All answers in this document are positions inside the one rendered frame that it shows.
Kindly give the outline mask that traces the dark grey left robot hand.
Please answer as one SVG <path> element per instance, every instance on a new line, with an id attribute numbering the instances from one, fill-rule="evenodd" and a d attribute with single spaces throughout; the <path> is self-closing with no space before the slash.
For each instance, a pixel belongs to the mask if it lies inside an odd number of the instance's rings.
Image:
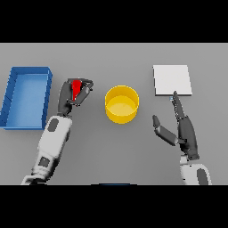
<path id="1" fill-rule="evenodd" d="M 74 80 L 80 80 L 81 91 L 75 101 L 72 100 L 72 88 L 71 83 Z M 73 106 L 80 106 L 82 102 L 87 98 L 90 92 L 93 90 L 94 82 L 86 78 L 68 78 L 62 85 L 58 101 L 57 115 L 61 117 L 67 117 L 72 111 Z"/>

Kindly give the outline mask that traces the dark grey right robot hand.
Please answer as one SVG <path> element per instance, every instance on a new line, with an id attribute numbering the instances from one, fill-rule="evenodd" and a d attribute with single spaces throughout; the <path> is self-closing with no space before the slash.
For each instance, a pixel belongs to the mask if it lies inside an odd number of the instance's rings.
<path id="1" fill-rule="evenodd" d="M 153 115 L 152 120 L 155 135 L 172 146 L 179 145 L 180 150 L 187 156 L 188 160 L 199 159 L 200 155 L 198 153 L 198 144 L 194 127 L 190 118 L 184 114 L 183 106 L 177 91 L 174 91 L 173 93 L 172 104 L 175 108 L 178 135 L 175 135 L 163 127 L 159 122 L 159 118 L 156 115 Z"/>

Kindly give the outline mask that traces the red beaker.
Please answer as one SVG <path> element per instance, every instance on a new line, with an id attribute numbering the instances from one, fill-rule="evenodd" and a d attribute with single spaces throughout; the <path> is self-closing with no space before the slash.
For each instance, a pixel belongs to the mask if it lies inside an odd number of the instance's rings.
<path id="1" fill-rule="evenodd" d="M 77 96 L 79 95 L 80 91 L 81 91 L 81 81 L 80 80 L 74 80 L 72 83 L 71 83 L 71 88 L 72 88 L 72 91 L 73 91 L 73 94 L 72 94 L 72 100 L 75 101 L 77 99 Z"/>

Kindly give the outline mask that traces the pale square measuring scale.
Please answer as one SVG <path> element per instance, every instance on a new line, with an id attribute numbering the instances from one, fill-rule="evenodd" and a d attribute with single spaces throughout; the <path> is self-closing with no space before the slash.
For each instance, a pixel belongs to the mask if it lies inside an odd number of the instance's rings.
<path id="1" fill-rule="evenodd" d="M 174 91 L 178 95 L 191 96 L 191 80 L 187 65 L 154 65 L 155 94 L 171 96 Z"/>

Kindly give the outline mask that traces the yellow bowl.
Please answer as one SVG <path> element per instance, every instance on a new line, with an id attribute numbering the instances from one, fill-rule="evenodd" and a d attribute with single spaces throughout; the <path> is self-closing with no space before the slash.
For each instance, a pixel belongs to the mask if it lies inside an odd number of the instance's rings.
<path id="1" fill-rule="evenodd" d="M 139 95 L 130 86 L 116 85 L 106 93 L 104 106 L 109 120 L 124 125 L 135 118 L 139 108 Z"/>

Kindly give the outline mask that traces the blue tray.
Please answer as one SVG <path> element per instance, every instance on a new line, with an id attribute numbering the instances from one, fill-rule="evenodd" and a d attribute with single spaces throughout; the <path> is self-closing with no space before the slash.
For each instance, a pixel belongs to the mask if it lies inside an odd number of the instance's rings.
<path id="1" fill-rule="evenodd" d="M 11 67 L 0 128 L 44 130 L 53 74 L 49 67 Z"/>

